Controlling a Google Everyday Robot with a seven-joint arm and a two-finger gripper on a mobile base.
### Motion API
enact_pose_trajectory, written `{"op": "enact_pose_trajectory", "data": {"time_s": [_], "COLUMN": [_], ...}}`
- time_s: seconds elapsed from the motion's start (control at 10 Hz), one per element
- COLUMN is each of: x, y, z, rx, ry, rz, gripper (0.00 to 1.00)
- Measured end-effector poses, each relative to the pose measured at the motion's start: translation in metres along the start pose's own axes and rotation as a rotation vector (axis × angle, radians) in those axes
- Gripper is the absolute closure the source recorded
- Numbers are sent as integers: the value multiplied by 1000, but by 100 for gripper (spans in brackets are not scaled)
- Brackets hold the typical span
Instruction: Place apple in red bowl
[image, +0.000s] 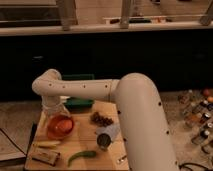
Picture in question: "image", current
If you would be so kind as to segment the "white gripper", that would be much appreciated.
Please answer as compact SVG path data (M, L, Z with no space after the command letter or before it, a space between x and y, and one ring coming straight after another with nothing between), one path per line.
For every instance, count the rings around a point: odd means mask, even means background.
M43 112L47 114L48 116L54 116L54 115L69 116L70 115L69 111L66 109L63 103L59 103L53 106L42 105L42 108L43 108Z

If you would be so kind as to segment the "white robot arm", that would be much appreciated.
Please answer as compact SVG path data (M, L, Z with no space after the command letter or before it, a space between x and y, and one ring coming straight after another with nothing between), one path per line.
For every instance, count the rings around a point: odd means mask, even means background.
M114 103L130 171L179 171L159 92L146 75L65 81L59 71L49 69L33 81L32 90L50 113L62 109L63 96Z

